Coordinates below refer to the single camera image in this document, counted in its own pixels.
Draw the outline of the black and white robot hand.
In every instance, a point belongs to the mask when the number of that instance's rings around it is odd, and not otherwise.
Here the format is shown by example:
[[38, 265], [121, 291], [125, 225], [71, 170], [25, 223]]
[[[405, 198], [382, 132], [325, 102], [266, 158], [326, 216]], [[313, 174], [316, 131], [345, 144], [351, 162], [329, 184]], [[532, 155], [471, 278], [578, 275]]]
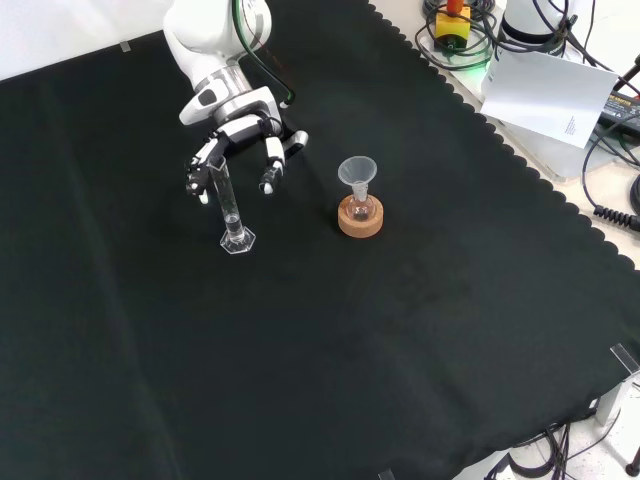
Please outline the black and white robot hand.
[[269, 88], [261, 87], [235, 97], [222, 96], [220, 87], [205, 87], [186, 104], [179, 115], [186, 126], [213, 122], [204, 145], [186, 167], [186, 190], [206, 204], [213, 186], [210, 170], [230, 155], [258, 141], [266, 148], [266, 168], [259, 181], [265, 196], [275, 193], [290, 158], [309, 141], [304, 130], [296, 130], [280, 114]]

